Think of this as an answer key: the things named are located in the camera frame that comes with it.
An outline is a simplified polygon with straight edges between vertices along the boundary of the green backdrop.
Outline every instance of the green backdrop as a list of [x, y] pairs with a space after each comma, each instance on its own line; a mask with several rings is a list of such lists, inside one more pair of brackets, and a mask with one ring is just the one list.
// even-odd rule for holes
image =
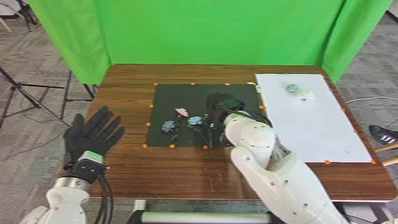
[[335, 82], [390, 0], [29, 0], [79, 82], [108, 66], [321, 66]]

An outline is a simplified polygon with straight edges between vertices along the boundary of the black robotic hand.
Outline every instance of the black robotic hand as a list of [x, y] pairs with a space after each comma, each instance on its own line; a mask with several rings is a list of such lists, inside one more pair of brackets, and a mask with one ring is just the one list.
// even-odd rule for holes
[[106, 106], [102, 106], [97, 110], [86, 123], [83, 121], [81, 114], [76, 114], [74, 116], [72, 126], [63, 133], [65, 170], [74, 166], [85, 151], [90, 151], [101, 156], [104, 156], [108, 149], [111, 148], [122, 137], [124, 128], [118, 127], [120, 117], [117, 117], [108, 124], [111, 117], [113, 113], [108, 110]]

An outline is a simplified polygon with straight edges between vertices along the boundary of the white paper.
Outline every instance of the white paper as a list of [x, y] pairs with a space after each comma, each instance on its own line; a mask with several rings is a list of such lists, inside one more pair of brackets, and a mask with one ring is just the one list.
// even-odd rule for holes
[[[371, 157], [321, 75], [257, 74], [266, 115], [282, 145], [303, 162], [369, 162]], [[285, 91], [296, 84], [314, 99]]]

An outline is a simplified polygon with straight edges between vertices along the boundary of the wooden table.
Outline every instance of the wooden table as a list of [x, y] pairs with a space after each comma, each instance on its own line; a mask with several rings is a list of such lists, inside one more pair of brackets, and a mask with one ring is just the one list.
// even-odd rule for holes
[[[122, 117], [124, 137], [106, 155], [113, 195], [133, 199], [257, 200], [228, 160], [230, 149], [141, 148], [154, 83], [243, 84], [253, 73], [323, 74], [312, 66], [113, 65], [88, 115], [106, 105]], [[333, 201], [387, 201], [395, 188], [333, 85], [328, 86], [358, 132], [374, 164], [308, 164]], [[99, 187], [92, 188], [99, 197]]]

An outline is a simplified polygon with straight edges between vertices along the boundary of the black mat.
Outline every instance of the black mat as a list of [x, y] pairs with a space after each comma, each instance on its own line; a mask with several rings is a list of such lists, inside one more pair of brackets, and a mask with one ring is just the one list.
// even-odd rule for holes
[[[168, 147], [172, 144], [172, 134], [163, 133], [161, 125], [168, 120], [175, 120], [175, 108], [188, 110], [189, 117], [200, 116], [205, 113], [205, 97], [211, 93], [227, 93], [244, 103], [244, 110], [260, 113], [259, 98], [255, 86], [241, 85], [156, 85], [152, 113], [150, 113], [150, 127], [147, 130], [145, 144], [148, 147]], [[180, 119], [179, 136], [173, 142], [175, 146], [202, 146], [202, 138], [186, 127], [188, 118]]]

